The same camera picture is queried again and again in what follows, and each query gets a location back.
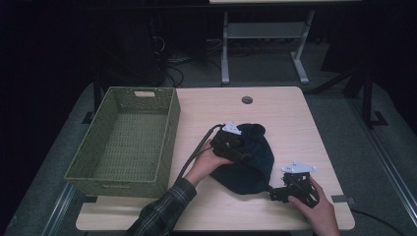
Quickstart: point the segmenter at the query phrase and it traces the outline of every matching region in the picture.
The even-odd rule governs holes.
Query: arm
[[[339,236],[333,204],[326,198],[323,188],[313,178],[310,177],[310,179],[319,194],[319,203],[315,207],[309,208],[293,196],[288,197],[288,201],[306,216],[312,224],[313,230],[319,236]]]
[[[216,156],[209,142],[210,140],[203,145],[203,152],[197,156],[186,176],[177,181],[162,198],[142,209],[135,227],[132,226],[127,235],[169,235],[181,213],[197,194],[196,187],[199,183],[218,166],[232,163]]]

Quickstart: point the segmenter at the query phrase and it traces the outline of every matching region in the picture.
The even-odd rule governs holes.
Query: basket
[[[88,195],[160,198],[180,110],[175,88],[110,88],[64,178]]]

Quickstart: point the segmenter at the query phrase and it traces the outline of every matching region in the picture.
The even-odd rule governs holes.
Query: hand
[[[288,197],[288,201],[306,216],[317,235],[339,236],[340,232],[338,230],[333,204],[326,198],[323,188],[312,177],[310,177],[310,180],[319,194],[319,203],[314,208],[309,208],[293,196]]]
[[[202,181],[206,176],[210,175],[213,170],[223,164],[231,164],[232,161],[219,157],[212,152],[211,139],[208,139],[202,146],[200,154],[196,157],[193,167],[185,175],[186,178],[194,187]]]

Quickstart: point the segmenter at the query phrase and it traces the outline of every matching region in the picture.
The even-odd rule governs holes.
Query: white tag
[[[222,130],[225,131],[225,132],[235,134],[235,135],[241,135],[242,134],[242,131],[240,131],[233,122],[230,122],[230,123],[226,124],[225,126],[223,126]]]
[[[292,161],[290,165],[282,167],[281,170],[282,172],[294,174],[294,173],[316,172],[317,167],[303,164],[301,162],[297,162],[294,160]]]

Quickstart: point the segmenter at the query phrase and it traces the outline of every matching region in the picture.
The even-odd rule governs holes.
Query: plaid shirt
[[[186,179],[177,181],[159,200],[145,206],[134,235],[169,235],[181,213],[196,196],[194,186]]]

